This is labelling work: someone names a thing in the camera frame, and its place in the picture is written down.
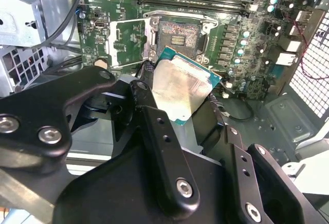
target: red wire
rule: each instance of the red wire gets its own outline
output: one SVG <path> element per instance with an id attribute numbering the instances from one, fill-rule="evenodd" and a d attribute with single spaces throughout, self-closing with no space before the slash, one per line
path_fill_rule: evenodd
<path id="1" fill-rule="evenodd" d="M 305 47 L 305 49 L 304 49 L 304 51 L 303 51 L 303 53 L 302 53 L 302 55 L 301 55 L 301 59 L 300 59 L 300 66 L 301 66 L 301 68 L 302 68 L 302 72 L 303 72 L 303 74 L 304 74 L 306 77 L 308 77 L 309 79 L 314 79 L 314 80 L 324 80 L 324 79 L 328 79 L 328 78 L 329 78 L 328 75 L 327 75 L 326 77 L 315 78 L 315 77 L 311 76 L 308 72 L 306 72 L 306 70 L 304 69 L 304 56 L 305 56 L 305 54 L 306 54 L 306 52 L 307 52 L 307 50 L 308 50 L 308 48 L 309 48 L 309 44 L 307 43 L 307 40 L 306 40 L 306 38 L 305 38 L 305 36 L 304 36 L 302 30 L 300 29 L 298 23 L 297 23 L 296 21 L 292 20 L 292 19 L 291 19 L 290 17 L 288 17 L 288 16 L 286 16 L 286 18 L 287 18 L 288 20 L 290 20 L 290 21 L 294 24 L 294 26 L 297 28 L 298 33 L 303 37 L 304 43 L 305 43 L 305 45 L 306 45 L 306 47 Z"/>

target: black metal arm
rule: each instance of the black metal arm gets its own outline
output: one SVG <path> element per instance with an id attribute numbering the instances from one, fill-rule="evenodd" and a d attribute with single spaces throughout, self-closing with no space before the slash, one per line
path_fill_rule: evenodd
<path id="1" fill-rule="evenodd" d="M 114 123 L 113 158 L 74 178 L 71 133 L 97 119 Z M 99 67 L 0 99 L 2 205 L 61 224 L 324 223 L 266 149 L 246 151 L 210 100 L 193 123 L 207 157 L 181 149 L 148 85 L 115 82 Z"/>

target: black cable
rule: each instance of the black cable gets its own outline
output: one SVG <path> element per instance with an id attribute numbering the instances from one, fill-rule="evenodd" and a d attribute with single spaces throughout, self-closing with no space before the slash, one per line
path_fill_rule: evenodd
<path id="1" fill-rule="evenodd" d="M 68 23 L 72 19 L 72 17 L 75 15 L 79 2 L 80 2 L 80 0 L 75 0 L 71 9 L 68 12 L 66 18 L 64 19 L 64 21 L 61 23 L 61 25 L 57 28 L 57 30 L 51 36 L 49 36 L 44 42 L 42 42 L 38 45 L 34 45 L 32 47 L 27 47 L 27 49 L 35 49 L 35 48 L 41 48 L 44 46 L 48 46 L 53 40 L 55 40 L 60 34 L 62 34 L 62 32 L 65 30 Z"/>
<path id="2" fill-rule="evenodd" d="M 74 15 L 73 16 L 73 24 L 72 24 L 71 33 L 70 33 L 70 36 L 68 37 L 67 41 L 63 45 L 50 43 L 49 46 L 50 47 L 55 47 L 55 48 L 58 48 L 58 49 L 68 50 L 68 51 L 71 51 L 71 52 L 74 52 L 74 53 L 81 53 L 80 49 L 68 46 L 68 44 L 72 41 L 74 31 L 75 31 L 75 28 L 76 28 L 76 24 L 77 24 L 77 16 Z"/>
<path id="3" fill-rule="evenodd" d="M 254 117 L 254 111 L 253 111 L 252 107 L 249 105 L 249 103 L 245 99 L 241 99 L 241 100 L 245 103 L 247 109 L 250 111 L 250 116 L 247 118 L 244 118 L 244 119 L 239 119 L 239 118 L 233 117 L 232 115 L 229 115 L 228 118 L 230 118 L 231 120 L 234 120 L 237 122 L 245 122 Z"/>
<path id="4" fill-rule="evenodd" d="M 60 70 L 63 70 L 63 69 L 66 69 L 68 67 L 72 67 L 72 66 L 76 66 L 78 64 L 81 64 L 82 63 L 82 57 L 81 55 L 80 56 L 77 56 L 77 57 L 74 57 L 74 58 L 71 58 L 67 61 L 64 61 L 56 66 L 52 66 L 52 67 L 49 67 L 48 69 L 46 69 L 43 74 L 45 75 L 50 75 L 50 74 L 53 74 L 57 71 L 60 71 Z"/>

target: motherboard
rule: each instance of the motherboard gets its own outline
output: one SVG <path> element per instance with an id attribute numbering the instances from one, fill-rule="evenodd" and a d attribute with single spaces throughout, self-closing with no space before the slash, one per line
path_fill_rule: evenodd
<path id="1" fill-rule="evenodd" d="M 218 95 L 256 100 L 296 61 L 312 15 L 304 0 L 80 0 L 79 13 L 84 65 L 134 74 L 171 47 L 222 76 Z"/>

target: metal mounting hole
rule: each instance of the metal mounting hole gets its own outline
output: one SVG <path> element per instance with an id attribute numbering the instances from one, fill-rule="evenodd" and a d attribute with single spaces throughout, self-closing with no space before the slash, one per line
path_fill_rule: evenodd
<path id="1" fill-rule="evenodd" d="M 163 137 L 163 140 L 167 143 L 169 143 L 171 140 L 170 140 L 170 137 L 168 137 L 167 135 L 164 135 Z"/>
<path id="2" fill-rule="evenodd" d="M 110 79 L 111 76 L 109 75 L 109 73 L 107 71 L 100 71 L 99 72 L 99 75 L 102 77 L 102 78 L 105 78 L 105 79 Z"/>
<path id="3" fill-rule="evenodd" d="M 247 159 L 246 159 L 244 156 L 241 156 L 241 159 L 242 159 L 244 162 L 247 162 Z"/>
<path id="4" fill-rule="evenodd" d="M 148 87 L 144 83 L 142 83 L 142 82 L 138 82 L 137 85 L 141 89 L 148 89 Z"/>
<path id="5" fill-rule="evenodd" d="M 157 118 L 156 120 L 161 125 L 163 125 L 165 123 L 162 118 Z"/>
<path id="6" fill-rule="evenodd" d="M 250 177 L 250 173 L 249 173 L 247 170 L 243 169 L 242 172 L 243 172 L 246 176 Z"/>

